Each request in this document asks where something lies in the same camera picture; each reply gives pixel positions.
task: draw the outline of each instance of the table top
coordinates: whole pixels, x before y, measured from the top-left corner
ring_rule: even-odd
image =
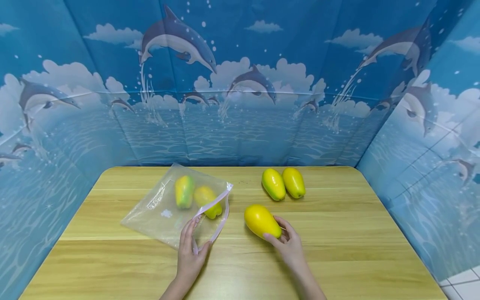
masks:
[[[39,268],[21,300],[157,300],[176,273],[177,252],[120,225],[168,168],[105,171]],[[302,237],[329,300],[446,300],[362,174],[302,167],[307,193],[274,202],[261,167],[193,168],[234,184],[230,215],[186,299],[297,299],[273,248],[244,226],[265,205]]]

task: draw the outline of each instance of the forearm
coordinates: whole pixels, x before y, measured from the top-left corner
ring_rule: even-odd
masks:
[[[160,297],[160,300],[182,300],[191,287],[192,285],[175,278]]]
[[[302,300],[327,300],[306,262],[293,268],[292,274],[299,286]]]

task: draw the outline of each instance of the white tile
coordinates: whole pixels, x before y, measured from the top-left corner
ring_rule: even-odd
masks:
[[[438,285],[441,286],[441,287],[446,287],[446,286],[450,286],[451,284],[450,284],[450,282],[448,282],[447,279],[445,279],[444,281],[440,281],[438,283]]]
[[[443,287],[442,291],[447,295],[448,300],[462,300],[453,287]]]
[[[456,285],[455,289],[463,300],[480,299],[480,280]]]
[[[478,276],[472,271],[472,270],[467,270],[465,272],[462,272],[457,275],[453,275],[448,279],[451,284],[457,284],[457,283],[464,283],[464,282],[469,282],[473,280],[478,280]]]
[[[477,273],[477,276],[480,278],[480,265],[476,266],[475,268],[472,269],[475,273]]]

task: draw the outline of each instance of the white label on bag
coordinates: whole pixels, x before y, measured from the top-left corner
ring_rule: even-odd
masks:
[[[164,216],[164,217],[167,217],[167,218],[170,218],[170,217],[173,216],[172,212],[169,211],[168,209],[164,210],[160,215]]]

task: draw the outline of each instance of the clear plastic bag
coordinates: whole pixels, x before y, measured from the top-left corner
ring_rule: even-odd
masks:
[[[193,234],[193,251],[198,253],[220,234],[232,187],[225,180],[173,164],[121,224],[178,250],[185,224],[201,216]]]

